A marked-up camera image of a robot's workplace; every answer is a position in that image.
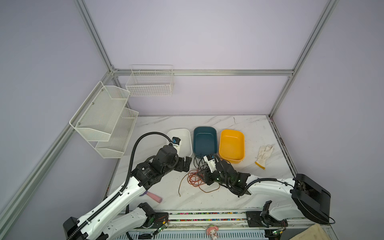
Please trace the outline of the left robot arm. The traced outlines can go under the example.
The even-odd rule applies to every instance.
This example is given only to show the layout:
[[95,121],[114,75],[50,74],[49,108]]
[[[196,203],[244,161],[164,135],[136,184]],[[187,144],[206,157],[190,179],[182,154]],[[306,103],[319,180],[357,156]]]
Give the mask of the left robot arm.
[[97,207],[80,218],[70,217],[63,224],[68,240],[113,240],[142,226],[151,226],[155,211],[148,203],[140,204],[132,212],[118,217],[134,199],[159,183],[171,171],[182,172],[190,165],[191,158],[181,158],[178,153],[182,140],[168,138],[155,156],[149,157],[135,168],[130,162],[125,182]]

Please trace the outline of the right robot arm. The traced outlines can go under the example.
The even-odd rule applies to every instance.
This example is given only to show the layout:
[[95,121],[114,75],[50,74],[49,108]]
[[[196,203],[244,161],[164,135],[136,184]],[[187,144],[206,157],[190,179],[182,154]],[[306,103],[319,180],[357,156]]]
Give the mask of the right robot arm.
[[304,174],[288,179],[261,178],[237,172],[226,161],[208,166],[198,172],[198,177],[207,185],[218,183],[239,198],[266,195],[281,199],[277,203],[265,202],[260,214],[265,227],[271,226],[273,220],[292,218],[307,218],[320,225],[335,224],[330,217],[331,193]]

